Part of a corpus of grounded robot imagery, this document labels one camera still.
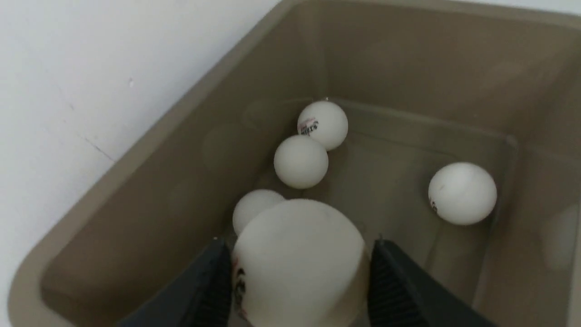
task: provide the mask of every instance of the ping pong ball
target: ping pong ball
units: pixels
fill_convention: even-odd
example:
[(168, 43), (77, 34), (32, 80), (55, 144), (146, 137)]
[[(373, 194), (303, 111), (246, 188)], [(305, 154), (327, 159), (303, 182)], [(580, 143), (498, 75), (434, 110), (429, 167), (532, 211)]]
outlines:
[(236, 235), (240, 235), (244, 227), (264, 210), (285, 201), (282, 195), (271, 190), (254, 190), (243, 196), (234, 207), (232, 225)]
[(235, 306), (254, 327), (348, 327), (367, 297), (363, 237), (318, 201), (263, 211), (238, 237), (232, 258)]
[(444, 220), (455, 225), (470, 225), (492, 212), (497, 192), (486, 170), (469, 162), (456, 162), (434, 175), (428, 197), (434, 211)]
[(295, 189), (317, 185), (329, 168), (325, 148), (309, 136), (295, 135), (284, 140), (274, 154), (278, 178)]
[(330, 151), (345, 141), (349, 123), (341, 107), (333, 102), (317, 101), (300, 113), (297, 129), (299, 134), (312, 137)]

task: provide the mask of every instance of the plastic bin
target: plastic bin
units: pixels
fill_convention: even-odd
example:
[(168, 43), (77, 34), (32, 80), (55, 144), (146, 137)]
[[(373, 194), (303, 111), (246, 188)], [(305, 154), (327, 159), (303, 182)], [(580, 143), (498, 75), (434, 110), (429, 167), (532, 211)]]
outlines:
[[(265, 187), (394, 240), (500, 326), (581, 326), (580, 31), (579, 17), (468, 3), (283, 0), (33, 249), (13, 325), (113, 324)], [(321, 184), (288, 189), (272, 155), (324, 97), (349, 135)], [(454, 161), (499, 187), (482, 223), (429, 207), (429, 179)]]

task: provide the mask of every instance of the table tennis ball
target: table tennis ball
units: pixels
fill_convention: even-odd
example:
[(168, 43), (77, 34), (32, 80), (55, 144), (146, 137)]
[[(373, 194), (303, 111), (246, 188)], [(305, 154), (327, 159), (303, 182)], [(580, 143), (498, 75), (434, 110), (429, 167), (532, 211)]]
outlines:
[(318, 201), (288, 200), (261, 212), (232, 258), (235, 306), (254, 327), (348, 327), (367, 296), (361, 234)]
[(306, 135), (284, 140), (274, 154), (274, 170), (283, 183), (295, 189), (317, 185), (329, 168), (325, 148)]
[(456, 162), (440, 169), (428, 188), (430, 205), (444, 220), (470, 225), (485, 219), (496, 203), (496, 185), (491, 175), (469, 162)]
[(299, 134), (312, 137), (330, 151), (345, 141), (349, 123), (341, 107), (333, 102), (318, 101), (300, 113), (297, 129)]
[(545, 222), (540, 230), (545, 266), (553, 271), (569, 268), (575, 253), (579, 206), (571, 205)]
[(232, 225), (236, 235), (259, 213), (285, 201), (282, 195), (271, 190), (254, 190), (243, 196), (234, 207)]

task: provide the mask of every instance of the bin floor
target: bin floor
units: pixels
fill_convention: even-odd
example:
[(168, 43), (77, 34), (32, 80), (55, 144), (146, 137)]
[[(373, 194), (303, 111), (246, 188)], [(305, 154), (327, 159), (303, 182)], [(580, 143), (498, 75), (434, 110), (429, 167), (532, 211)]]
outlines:
[[(255, 188), (286, 198), (310, 198), (343, 212), (369, 249), (382, 236), (468, 304), (475, 298), (492, 221), (454, 226), (428, 203), (428, 184), (441, 167), (474, 162), (493, 175), (499, 200), (510, 178), (515, 147), (504, 135), (392, 109), (334, 99), (349, 118), (344, 144), (329, 152), (329, 171), (312, 189), (286, 187), (268, 167)], [(362, 317), (353, 326), (367, 326)]]

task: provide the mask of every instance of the printed logo on ball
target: printed logo on ball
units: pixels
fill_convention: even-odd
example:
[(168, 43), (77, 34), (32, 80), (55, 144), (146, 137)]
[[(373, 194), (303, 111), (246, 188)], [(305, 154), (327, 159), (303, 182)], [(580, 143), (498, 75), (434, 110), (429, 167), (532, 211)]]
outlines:
[(313, 117), (299, 123), (297, 129), (299, 130), (299, 133), (301, 135), (309, 136), (311, 132), (317, 130), (318, 125), (319, 121), (315, 117)]
[(430, 199), (430, 206), (437, 213), (436, 202), (434, 200), (432, 200), (432, 198), (429, 198), (429, 199)]
[(242, 308), (242, 300), (246, 294), (246, 272), (238, 266), (238, 258), (234, 261), (234, 306), (240, 316), (246, 319), (246, 311)]

